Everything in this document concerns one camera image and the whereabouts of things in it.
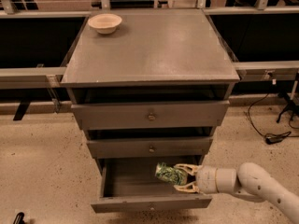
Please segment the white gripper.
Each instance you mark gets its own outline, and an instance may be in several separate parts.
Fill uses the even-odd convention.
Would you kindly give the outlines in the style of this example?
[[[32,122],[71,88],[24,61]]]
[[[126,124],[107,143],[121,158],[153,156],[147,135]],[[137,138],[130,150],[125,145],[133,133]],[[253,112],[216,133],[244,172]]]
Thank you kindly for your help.
[[[196,175],[196,182],[186,185],[175,185],[174,188],[180,192],[213,194],[217,192],[215,167],[200,166],[187,163],[178,163],[175,168],[185,171],[188,175]]]

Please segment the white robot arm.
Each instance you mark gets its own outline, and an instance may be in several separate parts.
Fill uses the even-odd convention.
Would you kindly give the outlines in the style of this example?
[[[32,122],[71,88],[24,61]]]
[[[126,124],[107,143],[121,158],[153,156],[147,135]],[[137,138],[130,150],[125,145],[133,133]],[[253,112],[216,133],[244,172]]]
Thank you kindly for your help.
[[[299,224],[299,197],[284,188],[265,169],[252,162],[242,163],[238,169],[179,163],[179,170],[195,180],[175,189],[189,193],[226,193],[236,198],[258,202],[268,201],[293,224]]]

